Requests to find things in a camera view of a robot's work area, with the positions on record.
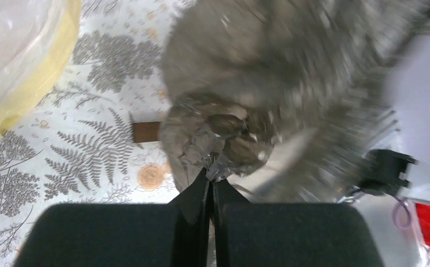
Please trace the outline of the dark trash bag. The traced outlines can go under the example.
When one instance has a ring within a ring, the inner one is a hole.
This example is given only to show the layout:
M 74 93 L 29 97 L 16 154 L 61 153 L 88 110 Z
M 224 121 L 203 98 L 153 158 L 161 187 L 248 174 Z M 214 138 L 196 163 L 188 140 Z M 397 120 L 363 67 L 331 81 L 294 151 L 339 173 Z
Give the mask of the dark trash bag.
M 172 105 L 159 134 L 175 187 L 213 153 L 216 172 L 249 175 L 302 134 L 298 159 L 254 195 L 345 197 L 380 128 L 383 82 L 429 24 L 430 1 L 197 1 L 161 59 Z

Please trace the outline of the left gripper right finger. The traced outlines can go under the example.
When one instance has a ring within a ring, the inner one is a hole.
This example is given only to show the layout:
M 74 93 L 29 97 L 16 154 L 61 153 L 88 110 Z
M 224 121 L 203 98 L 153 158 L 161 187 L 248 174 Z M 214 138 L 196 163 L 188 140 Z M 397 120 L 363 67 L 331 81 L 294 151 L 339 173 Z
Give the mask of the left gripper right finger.
M 344 204 L 256 204 L 212 186 L 218 266 L 383 266 L 365 219 Z

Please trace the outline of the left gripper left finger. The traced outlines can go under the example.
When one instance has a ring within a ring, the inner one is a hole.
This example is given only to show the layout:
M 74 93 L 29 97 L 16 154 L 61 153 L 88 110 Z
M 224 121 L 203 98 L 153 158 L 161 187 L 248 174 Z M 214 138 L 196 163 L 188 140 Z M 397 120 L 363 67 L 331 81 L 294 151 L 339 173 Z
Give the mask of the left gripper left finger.
M 167 204 L 56 204 L 15 266 L 206 266 L 211 185 L 202 169 Z

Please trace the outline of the translucent white plastic bag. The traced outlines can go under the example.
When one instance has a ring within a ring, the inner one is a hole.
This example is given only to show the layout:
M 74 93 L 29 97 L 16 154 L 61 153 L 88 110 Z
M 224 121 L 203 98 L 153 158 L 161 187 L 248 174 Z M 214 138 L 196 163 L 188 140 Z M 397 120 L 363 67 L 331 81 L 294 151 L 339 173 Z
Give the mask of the translucent white plastic bag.
M 81 1 L 0 1 L 0 140 L 62 74 L 81 7 Z

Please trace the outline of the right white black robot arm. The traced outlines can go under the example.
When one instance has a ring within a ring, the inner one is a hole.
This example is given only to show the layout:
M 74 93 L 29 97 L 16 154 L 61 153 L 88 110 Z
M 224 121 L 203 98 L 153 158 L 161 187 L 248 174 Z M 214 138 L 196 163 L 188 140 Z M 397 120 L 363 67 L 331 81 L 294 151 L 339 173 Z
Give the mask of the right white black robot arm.
M 388 149 L 368 153 L 359 188 L 372 195 L 390 195 L 430 205 L 430 164 Z

